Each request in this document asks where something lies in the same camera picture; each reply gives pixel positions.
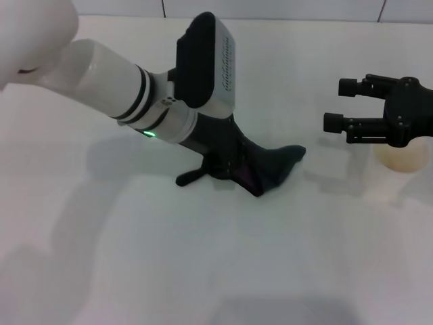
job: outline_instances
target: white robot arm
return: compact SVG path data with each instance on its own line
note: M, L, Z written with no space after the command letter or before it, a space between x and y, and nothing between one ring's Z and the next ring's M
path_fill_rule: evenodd
M203 155L185 186L205 174L231 179L255 196L279 186L305 149L265 150L234 122L235 43L211 13L177 42L176 68L153 74L92 40L71 43L78 16L70 0L0 0L0 89L44 87L146 136Z

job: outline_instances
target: green led light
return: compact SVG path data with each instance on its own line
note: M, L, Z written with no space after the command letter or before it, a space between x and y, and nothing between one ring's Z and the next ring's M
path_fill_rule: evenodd
M144 134L146 134L148 137L156 137L156 134L153 132L144 131Z

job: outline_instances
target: white table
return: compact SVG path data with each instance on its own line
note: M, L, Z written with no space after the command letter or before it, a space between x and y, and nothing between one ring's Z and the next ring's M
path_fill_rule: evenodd
M175 65L189 20L81 18L142 67ZM255 198L175 177L200 156L43 89L0 96L0 324L425 325L433 322L433 175L322 132L324 112L381 116L339 78L433 87L433 26L230 20L237 110L268 148L306 146Z

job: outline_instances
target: white tabletop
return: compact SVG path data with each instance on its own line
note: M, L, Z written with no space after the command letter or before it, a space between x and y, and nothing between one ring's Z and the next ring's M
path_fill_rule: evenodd
M81 18L152 72L189 20ZM388 170L322 132L324 112L382 115L339 78L433 87L433 26L225 21L243 132L303 162L255 198L175 177L200 156L43 89L0 96L1 325L425 325L433 322L433 175Z

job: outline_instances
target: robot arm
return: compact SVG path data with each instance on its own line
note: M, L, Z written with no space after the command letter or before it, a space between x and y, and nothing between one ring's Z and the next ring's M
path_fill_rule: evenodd
M433 136L433 91L413 77L392 79L368 74L360 83L341 79L338 95L385 100L383 118L344 118L326 113L323 130L346 132L349 144L389 144L402 148L416 137Z
M209 174L233 180L261 196L279 186L304 156L300 146L265 150L235 124L235 43L213 14L199 15L178 40L176 67L154 74L98 42L70 43L78 18L69 0L2 1L6 6L0 12L14 7L9 14L19 12L34 20L24 32L15 21L5 26L10 35L3 43L13 47L0 53L0 66L10 65L0 71L3 87L7 82L44 87L143 135L201 154L202 166L179 176L177 185L186 186ZM24 10L29 4L36 11ZM47 12L58 16L47 21ZM13 55L22 49L25 55Z

